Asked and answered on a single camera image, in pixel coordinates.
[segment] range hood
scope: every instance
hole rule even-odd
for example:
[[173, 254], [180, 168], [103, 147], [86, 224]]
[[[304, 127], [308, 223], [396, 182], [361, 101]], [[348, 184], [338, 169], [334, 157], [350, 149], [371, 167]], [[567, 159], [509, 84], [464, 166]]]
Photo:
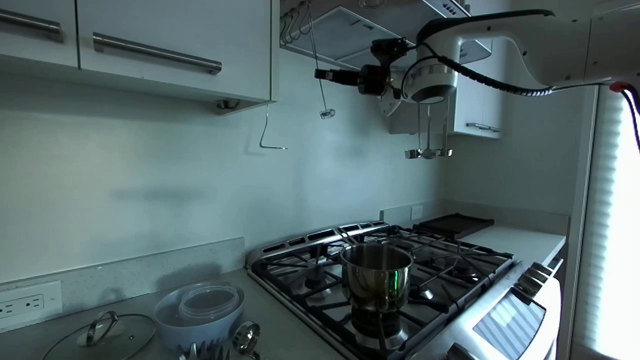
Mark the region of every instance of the range hood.
[[[361, 5], [367, 2], [381, 6], [365, 8]], [[416, 34], [430, 20], [470, 16], [454, 0], [314, 0], [308, 3], [318, 58], [335, 66], [357, 70], [365, 64], [378, 65], [369, 50], [373, 40], [405, 37], [414, 44]], [[289, 32], [292, 37], [287, 37], [288, 44], [283, 43], [281, 38], [280, 46], [313, 57], [311, 36], [305, 35], [309, 31], [306, 5], [300, 0], [282, 0], [280, 15], [287, 14], [297, 6], [300, 6], [299, 14], [294, 15], [296, 23]], [[287, 23], [281, 20], [281, 33], [287, 31], [285, 25]], [[491, 51], [483, 44], [475, 40], [468, 41], [462, 45], [460, 62], [470, 63], [489, 55]], [[410, 51], [407, 56], [396, 60], [392, 68], [406, 69], [415, 60], [415, 50]]]

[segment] stainless steel pot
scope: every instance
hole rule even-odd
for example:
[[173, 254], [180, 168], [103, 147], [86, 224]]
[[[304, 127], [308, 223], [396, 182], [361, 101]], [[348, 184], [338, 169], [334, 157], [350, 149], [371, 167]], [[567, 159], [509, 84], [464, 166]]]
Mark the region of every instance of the stainless steel pot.
[[389, 313], [406, 304], [412, 256], [390, 245], [363, 243], [342, 251], [342, 292], [356, 308]]

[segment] electrical outlet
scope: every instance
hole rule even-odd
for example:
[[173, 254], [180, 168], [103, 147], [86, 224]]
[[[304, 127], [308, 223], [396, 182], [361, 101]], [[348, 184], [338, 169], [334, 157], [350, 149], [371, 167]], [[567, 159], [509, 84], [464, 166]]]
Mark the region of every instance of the electrical outlet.
[[422, 219], [422, 205], [411, 207], [411, 220], [418, 220], [418, 219]]
[[0, 291], [0, 332], [18, 324], [52, 318], [62, 312], [59, 281]]

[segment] pot lid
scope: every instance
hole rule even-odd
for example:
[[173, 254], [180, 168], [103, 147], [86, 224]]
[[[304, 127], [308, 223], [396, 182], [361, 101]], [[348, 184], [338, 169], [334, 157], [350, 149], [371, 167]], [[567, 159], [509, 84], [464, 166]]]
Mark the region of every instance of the pot lid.
[[127, 360], [154, 336], [154, 321], [142, 314], [100, 314], [91, 324], [66, 335], [42, 360]]

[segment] gray countertop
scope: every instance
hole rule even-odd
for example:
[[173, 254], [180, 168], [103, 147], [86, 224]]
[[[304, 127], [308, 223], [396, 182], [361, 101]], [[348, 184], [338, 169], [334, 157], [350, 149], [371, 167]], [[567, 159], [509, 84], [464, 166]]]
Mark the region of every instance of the gray countertop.
[[[547, 265], [564, 245], [565, 236], [498, 224], [471, 234], [465, 237], [464, 241], [496, 251], [510, 252], [526, 265], [534, 261]], [[338, 352], [251, 279], [244, 268], [220, 275], [218, 279], [230, 281], [244, 290], [243, 318], [253, 320], [262, 327], [262, 335], [256, 350], [266, 358], [271, 360], [297, 360], [301, 357], [305, 360], [341, 358]], [[0, 358], [39, 360], [62, 336], [90, 323], [101, 311], [114, 310], [117, 313], [141, 313], [152, 316], [156, 303], [170, 291], [142, 295], [0, 334]], [[178, 354], [165, 349], [157, 336], [135, 357], [136, 360], [176, 360], [177, 358]], [[231, 358], [247, 359], [233, 351]]]

